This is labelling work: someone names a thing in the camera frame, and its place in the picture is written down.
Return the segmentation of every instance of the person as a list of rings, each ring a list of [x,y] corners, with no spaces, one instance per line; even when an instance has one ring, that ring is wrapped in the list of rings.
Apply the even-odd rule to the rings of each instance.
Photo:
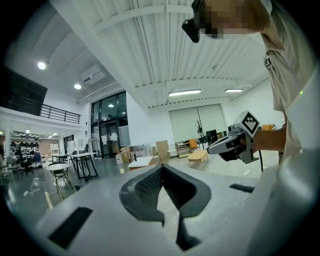
[[[303,90],[318,60],[296,22],[273,0],[202,0],[194,18],[200,31],[216,39],[261,34],[273,109],[283,112],[284,126],[258,130],[253,138],[253,152],[284,152],[283,159],[298,154],[302,146],[287,120],[286,110]]]

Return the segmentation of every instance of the air conditioning unit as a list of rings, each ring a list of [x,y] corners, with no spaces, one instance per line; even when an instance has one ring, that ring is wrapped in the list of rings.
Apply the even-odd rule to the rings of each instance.
[[[82,81],[87,85],[92,85],[106,77],[98,65],[94,65],[81,74]]]

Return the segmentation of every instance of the wooden coffee table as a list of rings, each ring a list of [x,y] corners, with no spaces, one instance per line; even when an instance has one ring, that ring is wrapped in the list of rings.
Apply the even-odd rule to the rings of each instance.
[[[189,160],[189,167],[190,167],[190,162],[198,162],[200,163],[200,167],[201,167],[201,162],[205,158],[209,161],[207,150],[194,151],[191,155],[187,157],[187,159]]]

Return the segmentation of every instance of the ceiling beam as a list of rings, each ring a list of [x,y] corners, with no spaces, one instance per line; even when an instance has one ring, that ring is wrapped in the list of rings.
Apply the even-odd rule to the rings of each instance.
[[[170,4],[163,4],[163,5],[152,5],[152,6],[145,6],[142,8],[135,8],[132,10],[127,10],[122,12],[121,14],[115,15],[110,17],[109,19],[102,21],[96,24],[93,27],[93,30],[96,34],[100,33],[104,29],[119,23],[125,20],[142,16],[148,14],[158,14],[158,13],[165,13],[167,10],[168,13],[184,13],[184,14],[192,14],[193,10],[190,6],[182,6],[182,5],[170,5]]]
[[[152,111],[156,111],[159,109],[167,109],[168,111],[174,111],[174,110],[201,107],[201,106],[207,106],[207,105],[215,105],[215,104],[220,104],[229,100],[230,99],[228,96],[224,96],[224,97],[220,96],[220,97],[211,98],[211,99],[189,100],[189,101],[183,101],[183,102],[181,101],[177,103],[150,107],[148,108],[148,112],[152,113]]]
[[[114,77],[116,81],[125,89],[130,96],[136,101],[137,104],[144,110],[148,107],[145,102],[139,97],[134,90],[134,84],[130,81],[128,74],[121,67],[120,63],[113,61],[112,52],[107,52],[107,47],[104,42],[97,38],[93,30],[82,18],[83,13],[86,12],[83,9],[81,2],[71,0],[50,0],[53,7],[59,12],[59,14],[65,19],[71,29],[82,40],[82,42],[88,47],[93,55],[101,62],[101,64],[108,70],[108,72]]]
[[[169,82],[158,82],[153,84],[148,84],[145,86],[137,87],[135,90],[137,92],[150,92],[154,90],[172,90],[176,88],[183,88],[188,86],[194,86],[194,88],[197,88],[197,85],[199,88],[205,85],[230,85],[230,86],[236,86],[236,85],[246,85],[246,86],[253,86],[252,82],[246,81],[246,80],[238,80],[238,79],[232,79],[232,78],[197,78],[197,79],[182,79],[182,80],[176,80],[176,81],[169,81]]]
[[[56,23],[61,19],[59,14],[55,14],[50,21],[46,24],[44,29],[42,30],[40,36],[38,37],[36,43],[32,48],[32,54],[35,54],[37,48],[43,43],[44,40],[49,38],[49,34],[52,31],[52,28],[56,25]]]

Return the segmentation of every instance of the gray floor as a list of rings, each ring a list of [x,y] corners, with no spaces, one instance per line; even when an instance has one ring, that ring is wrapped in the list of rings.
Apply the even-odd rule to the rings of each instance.
[[[262,151],[262,160],[264,168],[275,166],[278,164],[278,152],[276,151]],[[128,172],[128,163],[117,164],[116,160],[113,159],[99,159],[94,160],[94,164],[99,175],[98,178],[92,178],[88,183],[93,183],[97,179],[114,177],[121,175],[123,172]],[[185,166],[188,168],[189,162],[187,158],[171,158],[169,164],[173,167],[176,165]],[[45,190],[48,193],[56,192],[54,186],[54,178],[52,174],[45,170],[46,164],[43,165],[43,169],[35,170],[34,173],[28,173],[23,175],[18,175],[13,173],[13,178],[1,179],[1,183],[8,186],[8,194],[10,201],[13,205],[13,212],[18,212],[22,216],[22,220],[27,222],[31,226],[35,226],[38,220],[48,211],[48,204],[44,195]],[[238,176],[243,177],[246,171],[250,171],[247,177],[258,179],[261,175],[261,164],[260,161],[255,161],[250,164],[244,164],[240,160],[225,162],[218,155],[208,155],[208,161],[205,160],[201,166],[197,162],[192,162],[190,165],[191,169],[199,170],[200,172],[208,172],[213,174],[228,175],[228,176]],[[86,183],[83,179],[78,179],[77,173],[74,168],[69,168],[69,177],[71,183],[74,185],[85,186]],[[39,188],[39,191],[34,192],[33,196],[30,194],[24,196],[25,191],[31,191],[31,185],[33,183],[34,177],[39,178],[39,182],[44,182],[45,187],[42,183],[38,187],[33,186],[33,189]],[[72,195],[75,191],[66,184],[63,190],[66,197]],[[53,206],[61,202],[60,197],[57,193],[52,193],[49,195]],[[168,215],[170,223],[166,223],[165,229],[167,229],[168,236],[176,237],[176,228],[172,226],[177,226],[177,220],[179,212],[175,209],[173,203],[169,199],[167,193],[164,189],[161,190],[158,201],[158,209]]]
[[[117,164],[113,159],[98,159],[94,160],[94,164],[99,177],[91,178],[87,184],[94,182],[97,179],[109,178],[121,174],[121,169],[124,172],[128,172],[128,163]],[[53,207],[61,202],[61,198],[56,193],[56,187],[54,186],[54,178],[50,171],[45,170],[46,163],[43,163],[43,169],[35,169],[33,174],[13,173],[12,177],[8,176],[4,179],[0,178],[0,184],[6,185],[8,189],[8,195],[12,202],[13,212],[19,213],[22,217],[22,221],[27,222],[31,226],[35,226],[37,221],[48,211],[48,203],[46,201],[44,192],[52,193],[49,195]],[[90,167],[91,174],[94,174],[93,169]],[[78,186],[85,186],[86,183],[83,179],[78,179],[77,173],[74,170],[72,164],[68,170],[71,183]],[[33,190],[39,188],[40,190],[34,192],[31,196],[27,194],[24,196],[25,191],[32,191],[31,185],[33,179],[39,178],[39,186],[33,186]],[[75,192],[67,183],[63,189],[65,197],[72,195]]]

